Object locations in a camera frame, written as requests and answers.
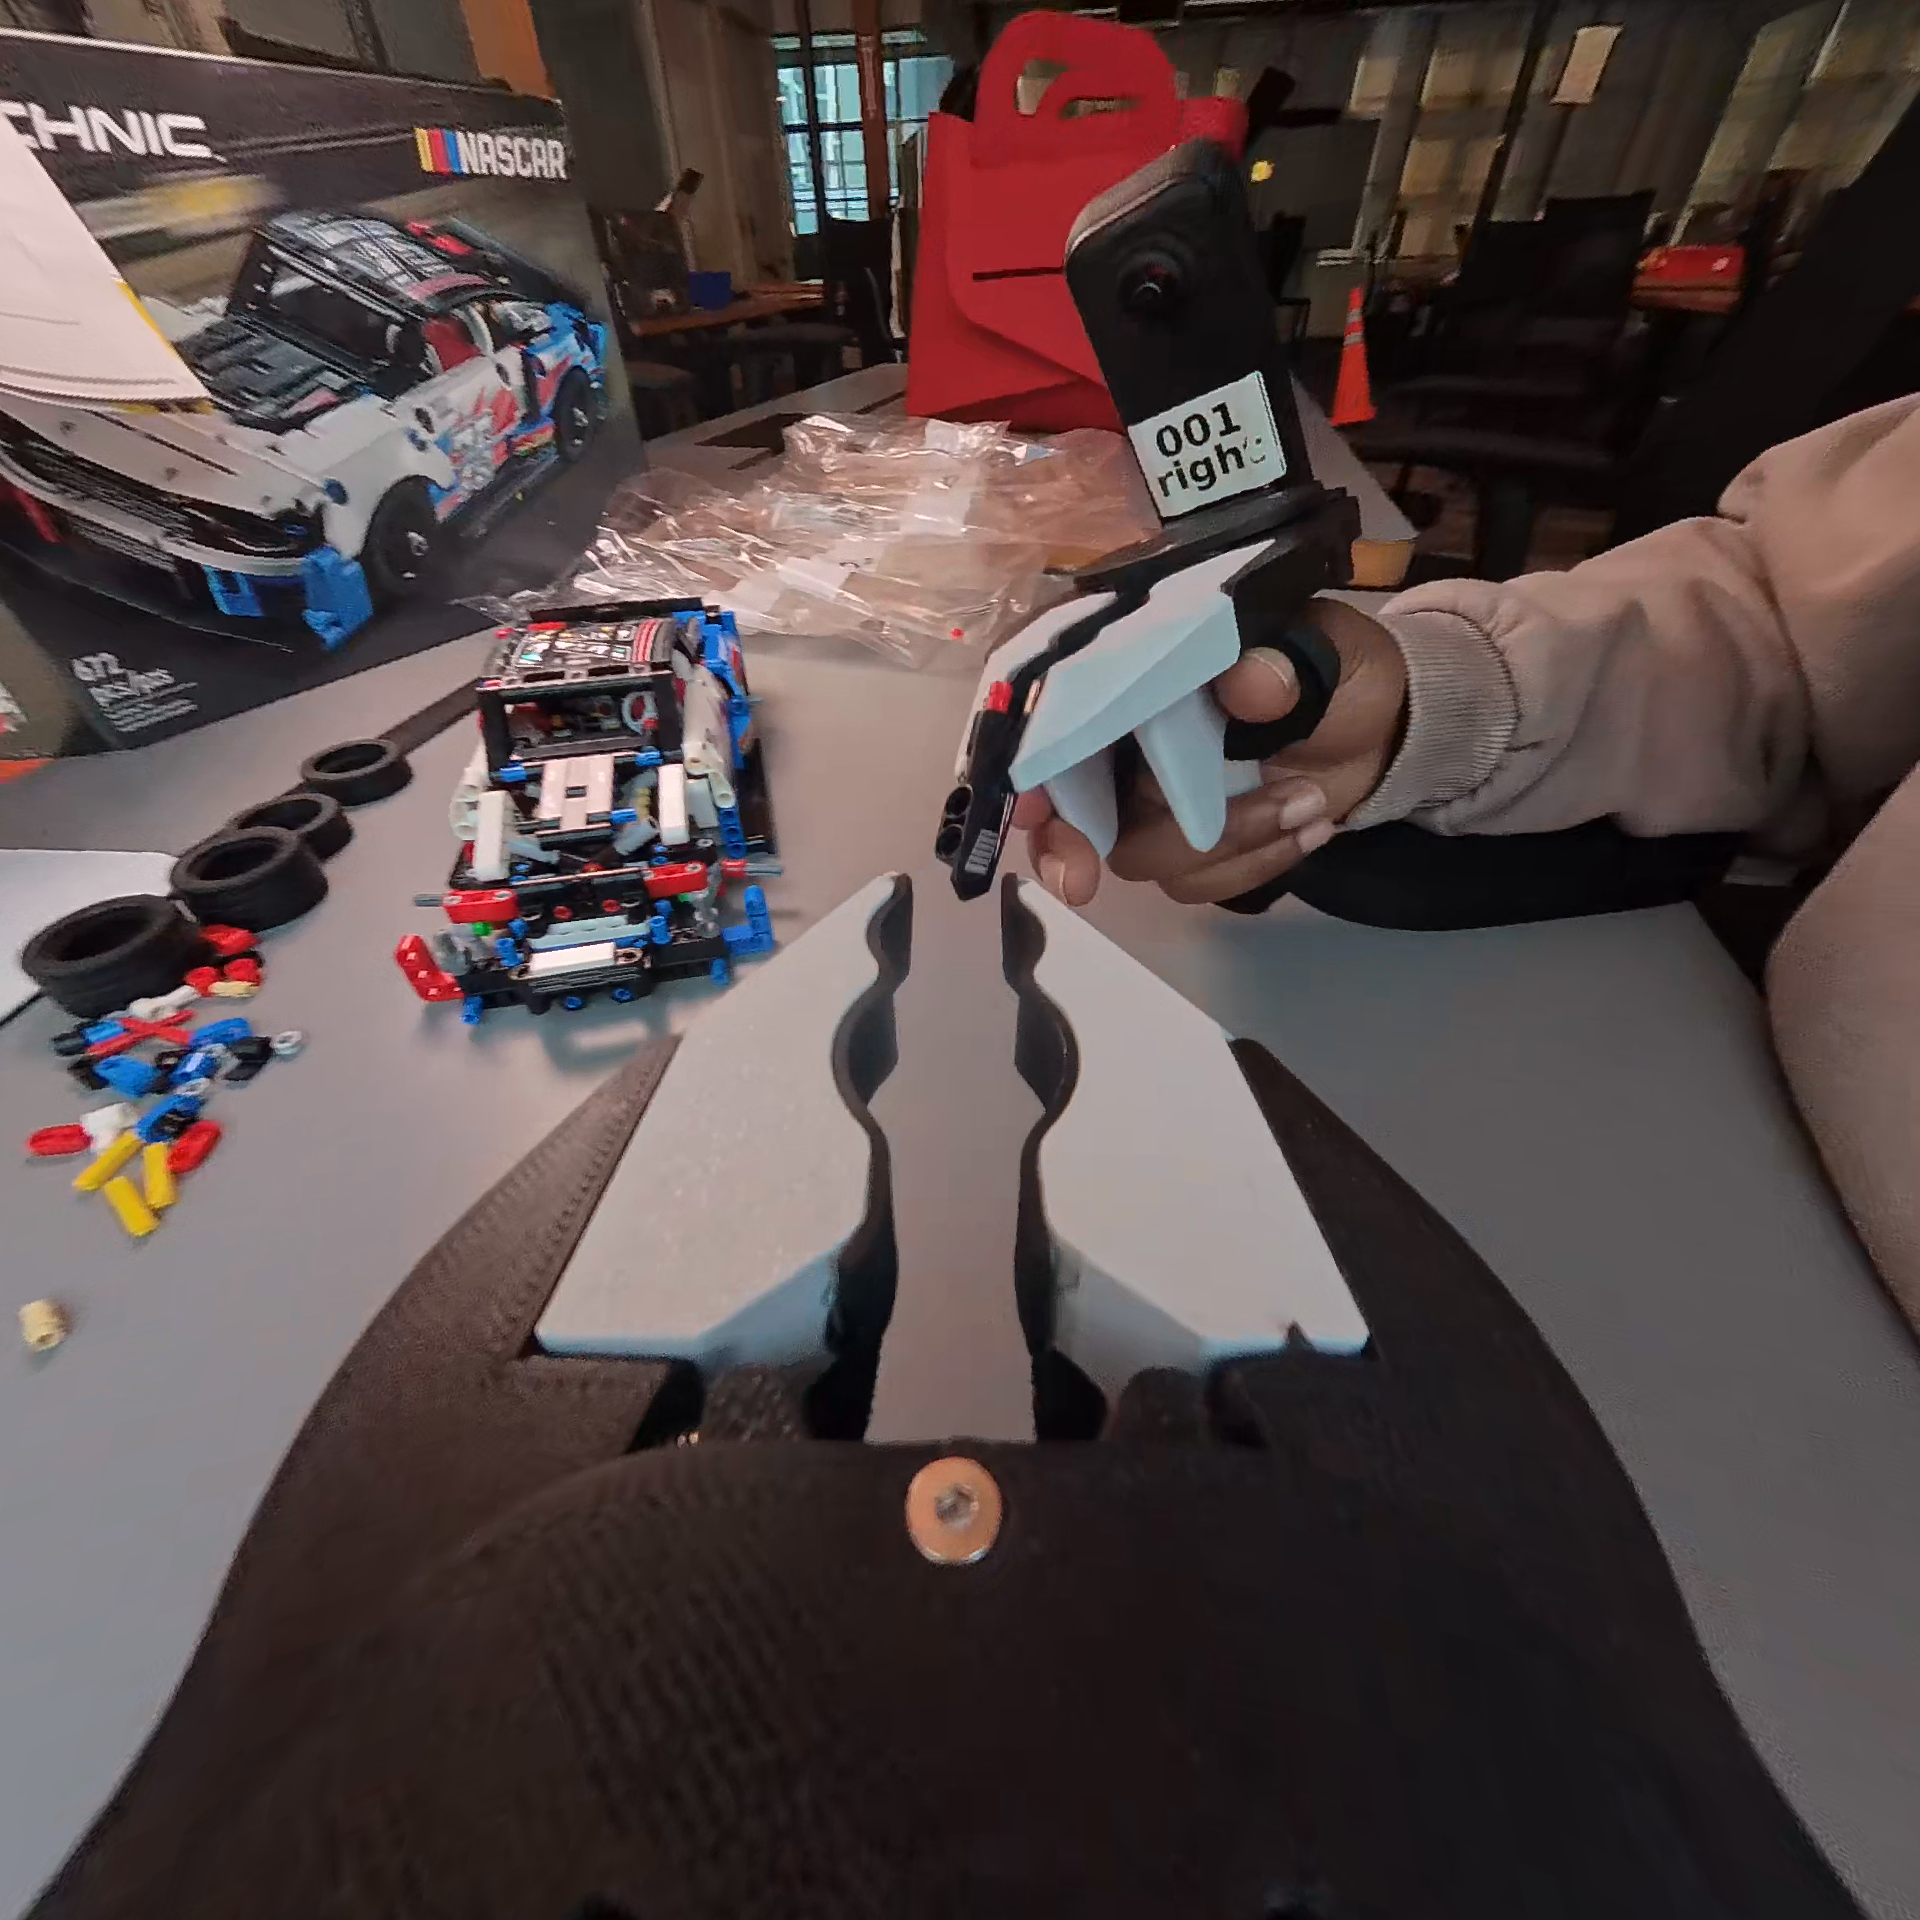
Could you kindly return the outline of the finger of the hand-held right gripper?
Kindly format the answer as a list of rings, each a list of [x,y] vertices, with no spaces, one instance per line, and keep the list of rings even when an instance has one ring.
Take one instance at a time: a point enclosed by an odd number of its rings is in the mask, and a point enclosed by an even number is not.
[[[1245,772],[1211,687],[1241,656],[1222,579],[1163,579],[1140,609],[1054,664],[1013,755],[1013,792],[1045,792],[1101,857],[1120,833],[1116,752],[1131,739],[1189,848],[1208,852]]]
[[[1011,682],[1014,700],[1008,713],[1029,713],[1051,667],[1084,649],[1101,626],[1116,620],[1118,609],[1116,593],[1078,593],[1030,615],[987,653],[977,675],[977,701],[987,683]]]

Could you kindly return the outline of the brick toy car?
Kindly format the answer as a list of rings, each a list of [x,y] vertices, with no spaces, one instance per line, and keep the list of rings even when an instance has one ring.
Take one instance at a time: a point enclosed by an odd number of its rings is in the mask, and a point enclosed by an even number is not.
[[[736,613],[700,597],[529,609],[495,626],[448,809],[439,925],[396,947],[467,1024],[729,985],[777,948],[772,792]]]

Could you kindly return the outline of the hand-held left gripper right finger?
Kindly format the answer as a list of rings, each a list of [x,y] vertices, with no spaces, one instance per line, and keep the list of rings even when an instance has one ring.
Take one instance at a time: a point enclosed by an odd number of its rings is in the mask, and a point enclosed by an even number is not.
[[[1020,1155],[1014,1299],[1078,1376],[1369,1345],[1232,1035],[1036,882],[999,888]]]

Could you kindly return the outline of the grey desk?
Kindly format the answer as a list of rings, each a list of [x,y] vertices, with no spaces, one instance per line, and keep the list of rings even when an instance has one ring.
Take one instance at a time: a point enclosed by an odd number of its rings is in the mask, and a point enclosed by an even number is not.
[[[243,1521],[414,1255],[615,1065],[643,1016],[443,1028],[388,951],[446,866],[467,756],[430,744],[325,906],[272,935],[268,1074],[219,1193],[132,1245],[4,1148],[4,1915],[103,1803]],[[1876,1915],[1915,1915],[1915,1346],[1785,1108],[1759,1007],[1687,908],[1388,932],[1299,906],[1094,913],[1244,1019],[1513,1283],[1631,1469],[1719,1679]]]

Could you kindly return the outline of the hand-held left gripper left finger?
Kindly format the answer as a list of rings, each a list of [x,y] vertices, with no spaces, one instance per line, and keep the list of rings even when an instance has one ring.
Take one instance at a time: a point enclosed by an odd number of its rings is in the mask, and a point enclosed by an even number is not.
[[[559,1359],[876,1355],[896,1300],[892,1152],[915,889],[883,874],[680,1040],[535,1323]]]

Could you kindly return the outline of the black ribbed cloth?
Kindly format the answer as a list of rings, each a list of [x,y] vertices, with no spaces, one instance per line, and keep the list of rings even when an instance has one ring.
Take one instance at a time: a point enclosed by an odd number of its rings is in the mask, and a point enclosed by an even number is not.
[[[1388,823],[1339,833],[1259,906],[1299,898],[1339,921],[1401,931],[1592,920],[1689,904],[1742,847],[1742,833],[1637,837],[1609,821],[1510,834]]]

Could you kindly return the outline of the person's beige sweatshirt torso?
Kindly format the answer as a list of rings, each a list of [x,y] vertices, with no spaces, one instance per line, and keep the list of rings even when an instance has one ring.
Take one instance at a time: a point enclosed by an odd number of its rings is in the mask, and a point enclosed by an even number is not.
[[[1917,1329],[1917,772],[1766,960],[1785,1089],[1879,1283]]]

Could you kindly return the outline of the red bag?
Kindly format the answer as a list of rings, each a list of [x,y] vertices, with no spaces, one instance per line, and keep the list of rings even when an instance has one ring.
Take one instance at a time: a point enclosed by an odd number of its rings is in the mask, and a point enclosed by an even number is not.
[[[1011,20],[976,71],[972,115],[927,120],[903,410],[1118,432],[1067,290],[1067,233],[1189,137],[1241,153],[1248,125],[1235,97],[1184,97],[1151,33],[1041,10]]]

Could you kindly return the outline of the person's right hand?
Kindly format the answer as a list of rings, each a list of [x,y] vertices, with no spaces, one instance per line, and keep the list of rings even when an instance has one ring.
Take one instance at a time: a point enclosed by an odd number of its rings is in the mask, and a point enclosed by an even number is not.
[[[1159,888],[1176,906],[1224,906],[1287,879],[1363,805],[1401,744],[1408,672],[1397,643],[1342,594],[1316,597],[1305,625],[1339,658],[1339,687],[1318,727],[1262,762],[1257,784],[1227,802],[1219,842],[1191,848],[1148,771],[1123,792],[1108,856],[1060,821],[1045,794],[1022,796],[1013,827],[1040,884],[1088,906],[1107,875]]]

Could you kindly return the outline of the pile of small brick pieces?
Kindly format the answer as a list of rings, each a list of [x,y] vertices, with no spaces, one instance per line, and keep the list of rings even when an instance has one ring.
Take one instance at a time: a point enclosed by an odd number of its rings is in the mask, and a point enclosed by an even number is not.
[[[204,1165],[221,1139],[215,1098],[305,1051],[303,1032],[254,1019],[268,983],[260,945],[260,932],[215,921],[204,956],[160,992],[69,1016],[43,1045],[69,1106],[20,1139],[23,1160],[85,1164],[128,1139],[107,1179]]]

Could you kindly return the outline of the toy car box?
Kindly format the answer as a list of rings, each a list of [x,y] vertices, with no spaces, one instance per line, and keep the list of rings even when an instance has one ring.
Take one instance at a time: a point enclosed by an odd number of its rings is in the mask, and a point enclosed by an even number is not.
[[[4,396],[4,778],[443,643],[637,451],[576,139],[476,28],[4,4],[4,125],[212,396]]]

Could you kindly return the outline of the crumpled clear plastic bags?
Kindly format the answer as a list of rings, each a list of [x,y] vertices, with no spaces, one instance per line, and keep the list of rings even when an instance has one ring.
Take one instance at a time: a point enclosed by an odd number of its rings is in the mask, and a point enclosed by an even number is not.
[[[688,452],[623,477],[576,547],[486,564],[464,604],[508,617],[700,597],[759,640],[927,667],[981,660],[1156,525],[1131,452],[1096,431],[812,413],[769,437],[732,468]],[[951,625],[968,640],[949,643]]]

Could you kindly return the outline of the black printed brick panel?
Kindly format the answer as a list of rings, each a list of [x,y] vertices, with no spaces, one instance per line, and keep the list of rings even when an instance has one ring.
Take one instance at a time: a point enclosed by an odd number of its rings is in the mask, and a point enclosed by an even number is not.
[[[1020,802],[1014,767],[1023,725],[1025,713],[987,715],[976,706],[963,735],[935,834],[935,857],[945,866],[951,891],[963,904],[977,901],[992,889],[1014,826]]]

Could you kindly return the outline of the white instruction paper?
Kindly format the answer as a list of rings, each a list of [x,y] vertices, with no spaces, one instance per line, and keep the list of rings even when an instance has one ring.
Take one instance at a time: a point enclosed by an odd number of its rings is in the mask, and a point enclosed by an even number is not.
[[[3,125],[3,394],[92,412],[212,410],[12,125]]]

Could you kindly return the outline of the black office chair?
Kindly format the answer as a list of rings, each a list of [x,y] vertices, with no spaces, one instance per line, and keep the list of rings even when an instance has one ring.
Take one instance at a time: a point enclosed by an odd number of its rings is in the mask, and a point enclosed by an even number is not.
[[[1471,493],[1471,567],[1523,571],[1550,505],[1605,505],[1645,404],[1645,355],[1629,301],[1653,192],[1550,199],[1532,223],[1473,233],[1459,275],[1429,304],[1419,368],[1350,432],[1366,464],[1416,472]]]

